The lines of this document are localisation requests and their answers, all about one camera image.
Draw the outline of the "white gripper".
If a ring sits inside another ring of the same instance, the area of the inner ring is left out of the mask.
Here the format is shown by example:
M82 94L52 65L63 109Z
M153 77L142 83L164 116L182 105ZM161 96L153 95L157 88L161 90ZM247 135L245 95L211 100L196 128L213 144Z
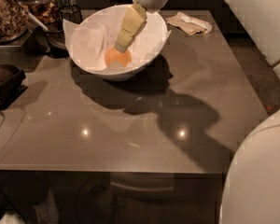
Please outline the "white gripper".
M147 10L160 10L167 2L168 0L133 0L124 14L115 42L116 50L124 53L132 44L147 20Z

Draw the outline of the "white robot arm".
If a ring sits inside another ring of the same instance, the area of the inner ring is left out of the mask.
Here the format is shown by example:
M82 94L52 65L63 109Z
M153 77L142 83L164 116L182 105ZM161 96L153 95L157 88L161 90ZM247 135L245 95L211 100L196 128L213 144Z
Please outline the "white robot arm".
M158 112L164 133L203 168L188 176L188 182L199 187L186 209L188 217L167 210L150 217L149 224L210 224L198 203L212 183L224 185L217 224L280 224L280 110L263 117L262 109L252 104L254 92L243 89L245 76L233 75L231 61L219 45L205 45L200 59L187 50L175 55L182 68L199 67L177 82L191 81L207 96L170 90L173 76L162 60L121 84L132 97L125 112Z

